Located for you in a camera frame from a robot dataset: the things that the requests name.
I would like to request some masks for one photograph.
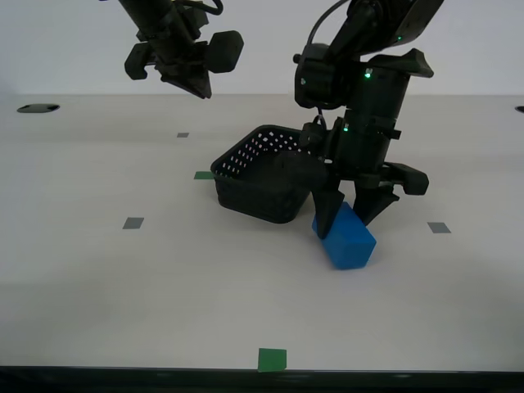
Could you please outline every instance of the blue cube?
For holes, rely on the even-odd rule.
[[[313,222],[317,232],[317,218]],[[340,270],[364,268],[377,241],[347,202],[342,204],[327,237],[321,241],[332,263]]]

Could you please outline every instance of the green tape marker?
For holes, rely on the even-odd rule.
[[[211,172],[196,172],[195,180],[213,180],[213,174]]]
[[[259,373],[277,373],[287,368],[286,350],[259,348]]]

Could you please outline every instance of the white table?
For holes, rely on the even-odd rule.
[[[16,113],[32,102],[62,108]],[[429,193],[399,190],[370,265],[339,272],[311,200],[277,226],[193,180],[256,126],[311,121],[292,97],[11,97],[0,364],[256,368],[266,347],[294,369],[522,371],[523,102],[408,97],[388,160],[425,170]]]

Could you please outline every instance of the cable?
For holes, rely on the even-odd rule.
[[[324,21],[336,10],[338,10],[340,7],[342,7],[344,4],[349,2],[349,0],[340,0],[336,4],[334,4],[331,8],[329,8],[322,16],[320,16],[320,19],[317,20],[317,23],[315,23],[313,30],[311,30],[311,33],[308,37],[308,43],[306,44],[306,47],[311,45],[313,43],[314,36],[317,34],[318,29],[324,23]]]
[[[220,15],[224,11],[224,5],[222,4],[222,0],[213,0],[213,3],[216,5],[216,8],[210,7],[203,2],[194,2],[193,0],[177,0],[176,3],[182,4],[186,7],[193,7],[198,8],[199,10],[203,10],[211,15]]]
[[[326,123],[326,119],[324,119],[324,115],[322,113],[322,109],[321,108],[317,108],[318,110],[318,116],[316,116],[313,120],[314,123],[318,124],[320,123],[320,125],[322,126],[323,130],[324,131],[328,131],[328,124]]]

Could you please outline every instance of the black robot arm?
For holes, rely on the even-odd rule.
[[[313,28],[301,55],[295,81],[296,102],[317,107],[319,116],[305,124],[301,150],[312,154],[283,153],[278,163],[290,181],[308,188],[314,196],[318,236],[325,238],[344,200],[341,181],[355,183],[355,213],[367,225],[390,204],[406,194],[424,195],[428,177],[407,165],[386,162],[400,108],[412,76],[431,78],[433,70],[416,49],[404,56],[361,56],[413,41],[427,27],[444,0],[353,0],[347,19],[331,45],[313,43],[319,25],[338,7],[340,0]],[[327,130],[318,123],[322,110],[347,108],[344,117]]]
[[[215,7],[190,0],[119,0],[135,25],[141,41],[134,46],[125,71],[133,80],[147,77],[146,66],[155,66],[163,82],[200,98],[211,97],[209,72],[235,69],[244,42],[237,31],[214,34],[210,43],[197,42],[200,28],[209,24],[207,14],[220,15]]]

